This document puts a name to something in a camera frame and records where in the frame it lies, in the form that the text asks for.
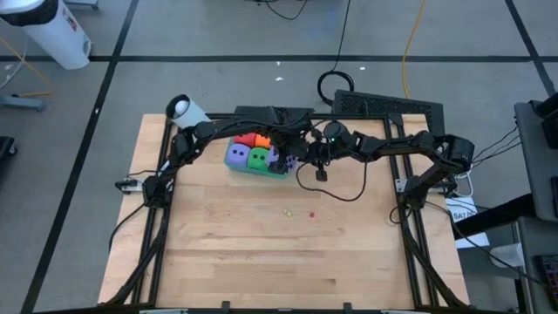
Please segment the white cylinder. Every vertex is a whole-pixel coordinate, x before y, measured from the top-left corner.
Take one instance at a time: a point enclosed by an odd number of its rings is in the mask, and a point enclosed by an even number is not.
[[[180,128],[210,121],[206,113],[186,95],[173,98],[167,106],[166,114],[167,118]]]
[[[523,259],[523,248],[521,243],[514,243],[509,245],[500,246],[498,248],[493,248],[490,250],[490,254],[498,257],[505,263],[510,264],[514,267],[525,266],[525,261]],[[496,261],[494,258],[490,257],[492,263],[500,268],[506,268],[507,266],[503,263]]]
[[[66,70],[82,68],[89,64],[91,40],[64,2],[57,0],[54,3],[58,3],[58,7],[52,6],[50,2],[47,4],[45,0],[0,1],[0,14],[8,18],[9,22],[16,21],[15,25],[22,26],[29,37]],[[50,13],[46,12],[54,9],[56,14],[51,11],[50,17]]]

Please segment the floor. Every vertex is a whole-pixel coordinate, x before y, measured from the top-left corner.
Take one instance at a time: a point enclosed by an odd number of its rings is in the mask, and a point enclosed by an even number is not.
[[[100,11],[73,11],[94,43],[92,62],[77,71],[29,42],[28,59],[54,87],[42,113],[0,109],[0,134],[19,148],[0,183],[0,311],[95,305],[122,198],[113,183],[130,166],[144,113],[162,113],[179,93],[211,113],[238,105],[328,112],[316,80],[332,67],[346,4],[309,0],[291,22],[245,0],[99,0]],[[294,15],[301,2],[273,5]],[[398,61],[419,5],[352,0],[338,69],[357,91],[404,97]],[[427,0],[410,54],[429,57],[407,64],[411,97],[443,103],[446,130],[487,147],[514,127],[514,103],[554,91],[557,10],[555,0]],[[6,23],[0,36],[24,46],[22,32]],[[15,64],[0,48],[0,75]],[[344,88],[335,79],[326,85],[330,97]],[[46,88],[23,70],[3,94]],[[519,149],[483,163],[473,172],[475,201],[492,206],[526,193],[524,169]],[[61,228],[56,246],[53,226]],[[512,230],[489,238],[510,243]],[[44,251],[53,251],[48,269],[48,258],[39,263]],[[475,254],[460,252],[472,304],[516,306],[513,281],[492,276],[486,257]]]

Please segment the wooden table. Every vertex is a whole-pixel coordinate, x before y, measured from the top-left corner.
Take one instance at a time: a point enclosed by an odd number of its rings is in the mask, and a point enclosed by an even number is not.
[[[130,172],[155,168],[164,122],[164,115],[144,116]],[[423,115],[404,115],[404,122],[408,133],[426,129]],[[343,123],[350,131],[384,137],[381,120]],[[223,164],[227,144],[212,142],[177,175],[158,307],[219,308],[221,301],[230,301],[234,308],[341,309],[344,302],[355,309],[412,308],[400,229],[388,220],[396,205],[388,158],[368,166],[365,193],[347,203],[302,190],[294,176],[278,180],[232,172]],[[398,164],[405,177],[401,158]],[[416,174],[431,164],[412,156]],[[312,167],[301,171],[301,181],[344,197],[362,187],[363,164],[347,158],[327,170],[328,182],[317,182]],[[430,195],[428,201],[445,206],[441,196]],[[119,219],[141,203],[140,193],[124,196]],[[146,212],[116,235],[100,302],[112,297],[136,266]],[[422,215],[432,265],[468,302],[448,216],[428,206]],[[417,268],[427,303],[418,263]]]

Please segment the black keyboard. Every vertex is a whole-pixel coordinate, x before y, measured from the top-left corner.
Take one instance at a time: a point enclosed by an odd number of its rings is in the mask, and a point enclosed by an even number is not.
[[[558,256],[535,256],[534,260],[543,280],[552,288],[548,297],[552,308],[558,311]]]

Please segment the red toy block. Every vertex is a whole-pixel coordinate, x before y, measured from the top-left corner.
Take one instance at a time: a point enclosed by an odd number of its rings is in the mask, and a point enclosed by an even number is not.
[[[244,135],[237,135],[233,139],[233,142],[235,144],[243,144],[243,145],[246,145],[247,147],[254,148],[255,147],[255,136],[256,135],[257,135],[256,133],[248,133],[248,134],[244,134]]]
[[[255,135],[255,146],[270,149],[271,148],[271,139],[269,138],[269,136],[261,136],[260,134],[256,134]]]

